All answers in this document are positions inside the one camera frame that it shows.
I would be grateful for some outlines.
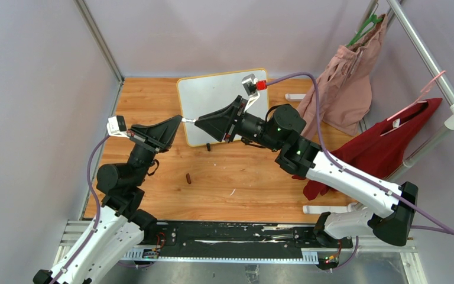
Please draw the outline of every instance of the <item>red shirt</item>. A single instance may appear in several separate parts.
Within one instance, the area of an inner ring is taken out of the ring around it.
[[[422,129],[441,104],[442,98],[427,99],[415,104],[391,120],[381,121],[331,153],[345,163],[370,175],[383,179],[403,162],[403,154],[411,139]],[[400,119],[399,127],[392,130],[393,122]],[[320,182],[310,180],[304,188],[308,200],[330,189]]]

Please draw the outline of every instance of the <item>green hanger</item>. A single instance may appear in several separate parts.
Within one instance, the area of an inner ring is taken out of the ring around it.
[[[364,24],[361,26],[361,28],[359,29],[358,33],[354,36],[354,38],[352,38],[351,42],[349,42],[347,44],[347,47],[355,44],[359,39],[361,39],[364,35],[366,35],[369,31],[371,31],[376,24],[378,24],[379,22],[381,22],[382,20],[384,19],[384,17],[381,17],[381,18],[378,18],[377,15],[375,14],[371,14],[371,16],[369,16],[369,18],[364,22]],[[371,26],[371,28],[367,29],[364,33],[361,33],[364,29],[366,29],[366,27],[373,23],[373,25]]]

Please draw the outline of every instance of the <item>pink hanger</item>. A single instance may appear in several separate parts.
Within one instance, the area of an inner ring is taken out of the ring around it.
[[[426,101],[421,101],[421,99],[427,95],[427,93],[430,92],[430,90],[434,87],[434,85],[436,84],[436,79],[441,77],[441,75],[443,75],[444,73],[446,72],[446,70],[443,70],[441,71],[441,73],[439,73],[438,75],[436,75],[436,77],[432,78],[431,81],[429,81],[429,83],[427,83],[427,85],[425,87],[422,88],[422,90],[420,90],[420,96],[414,101],[412,102],[410,105],[408,105],[407,107],[403,108],[402,110],[396,112],[393,116],[387,118],[387,121],[393,119],[394,117],[396,117],[398,114],[401,114],[403,113],[405,110],[413,107],[415,104],[418,104],[418,103],[422,103],[422,102],[426,102]],[[387,135],[388,133],[391,133],[393,132],[394,130],[400,128],[401,126],[403,126],[405,123],[401,124],[401,125],[398,125],[397,127],[387,131],[386,133],[384,134],[380,134],[380,136],[384,136],[384,135]]]
[[[436,77],[432,78],[431,81],[429,81],[429,83],[427,83],[427,85],[425,87],[422,88],[422,90],[420,90],[420,96],[414,101],[412,102],[410,105],[408,105],[407,107],[403,108],[402,110],[396,112],[392,117],[389,117],[387,118],[387,121],[393,119],[394,117],[396,117],[396,115],[402,113],[403,111],[413,107],[415,104],[419,103],[420,100],[425,96],[427,95],[427,93],[429,93],[429,91],[432,89],[432,87],[434,87],[434,85],[436,84],[436,79],[441,77],[441,75],[445,74],[446,70],[443,70],[441,71],[441,73],[439,73],[438,75],[436,75]]]

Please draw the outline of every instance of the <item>clothing rack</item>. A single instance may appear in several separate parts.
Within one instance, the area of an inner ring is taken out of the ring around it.
[[[386,0],[389,3],[389,10],[387,12],[387,28],[392,24],[394,18],[397,18],[403,27],[404,31],[408,35],[413,43],[413,46],[419,53],[422,61],[426,65],[427,69],[429,70],[430,74],[433,77],[436,77],[443,69],[439,66],[436,59],[430,52],[429,48],[427,47],[426,43],[420,37],[419,32],[413,27],[410,19],[406,16],[406,13],[403,10],[401,4],[404,0]],[[359,27],[363,25],[363,23],[371,16],[372,13],[375,12],[376,7],[378,6],[378,0],[370,0],[363,17],[359,22]],[[420,159],[422,159],[425,155],[427,155],[431,150],[433,150],[439,143],[441,143],[445,137],[447,137],[450,133],[454,131],[454,88],[450,83],[450,80],[446,76],[446,74],[441,75],[438,79],[436,79],[436,84],[441,90],[441,93],[446,99],[446,102],[450,106],[450,110],[452,112],[452,116],[448,118],[445,123],[436,131],[430,138],[428,138],[422,145],[420,145],[411,155],[409,155],[405,160],[403,160],[402,164],[392,173],[386,180],[390,182],[395,182],[403,173],[405,173],[409,168],[413,167]],[[296,101],[301,99],[300,94],[287,94],[286,98],[289,101]],[[360,210],[364,207],[361,203],[354,203],[349,204],[347,206],[347,211],[353,210]],[[325,211],[332,211],[332,212],[343,212],[344,207],[342,206],[330,206],[330,208],[326,208]],[[304,212],[307,214],[320,214],[323,212],[321,206],[304,206]]]
[[[404,31],[408,35],[413,43],[413,46],[419,53],[422,61],[426,65],[427,69],[429,70],[430,74],[435,77],[438,75],[443,69],[439,66],[436,59],[430,52],[429,48],[427,47],[426,43],[420,37],[419,32],[413,27],[410,19],[406,16],[401,4],[404,2],[403,0],[387,0],[389,3],[389,11],[387,12],[388,17],[388,28],[391,25],[394,17],[396,17],[401,26],[403,27]],[[371,15],[374,10],[374,7],[378,5],[378,0],[371,0],[363,19],[361,19],[360,24],[364,23],[366,19]],[[450,80],[443,74],[438,79],[436,79],[437,86],[443,93],[443,96],[446,99],[446,102],[450,105],[452,112],[454,113],[454,88],[450,83]],[[402,164],[394,171],[387,179],[389,181],[396,181],[403,173],[405,173],[409,168],[414,166],[420,159],[422,159],[427,153],[433,150],[439,143],[445,139],[454,129],[451,129],[446,125],[441,126],[441,128],[434,133],[429,139],[427,139],[420,147],[417,148],[411,155],[406,158]]]

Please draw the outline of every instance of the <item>metal pole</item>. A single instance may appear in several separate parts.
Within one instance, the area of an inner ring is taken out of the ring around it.
[[[393,9],[389,6],[389,10],[387,11],[387,29],[389,30],[389,28],[391,27],[391,24],[393,24],[393,20],[394,20],[394,12],[393,12]]]
[[[408,34],[408,37],[410,38],[411,42],[417,49],[417,52],[424,61],[431,75],[433,77],[438,75],[442,71],[441,67],[437,63],[436,59],[434,59],[434,56],[431,54],[429,48],[427,48],[426,44],[420,37],[420,34],[413,27],[411,21],[406,17],[406,14],[404,13],[398,0],[387,0],[387,2],[391,6],[394,15],[398,18],[401,26],[404,28],[404,31]],[[445,97],[448,104],[453,105],[454,88],[450,83],[450,80],[448,80],[446,74],[443,74],[440,78],[438,78],[436,80],[436,83],[441,92],[443,93],[443,96]]]
[[[95,38],[95,41],[98,44],[98,47],[100,47],[100,50],[102,51],[102,54],[105,57],[105,60],[107,60],[107,63],[112,69],[112,73],[114,73],[114,76],[121,85],[124,81],[124,76],[116,63],[116,60],[112,56],[112,53],[110,52],[109,47],[107,46],[107,43],[103,39],[100,30],[96,26],[95,20],[93,19],[93,16],[91,15],[85,0],[74,0],[74,3],[76,3],[76,6],[79,9],[81,16],[85,20],[86,25],[89,31],[91,32],[91,35],[93,35],[93,38]]]
[[[442,126],[432,137],[427,139],[420,147],[415,150],[408,158],[403,161],[402,164],[390,174],[386,180],[390,182],[395,182],[403,173],[405,173],[409,168],[413,167],[422,157],[424,157],[429,151],[434,149],[443,139],[445,139],[452,130]]]
[[[358,24],[358,28],[356,29],[356,33],[359,31],[359,29],[364,24],[364,22],[367,21],[369,16],[371,16],[373,11],[375,11],[375,8],[376,8],[377,5],[378,5],[378,0],[370,0],[369,4],[367,6],[367,9],[365,11],[365,14],[363,15],[363,17],[361,17],[361,21]]]

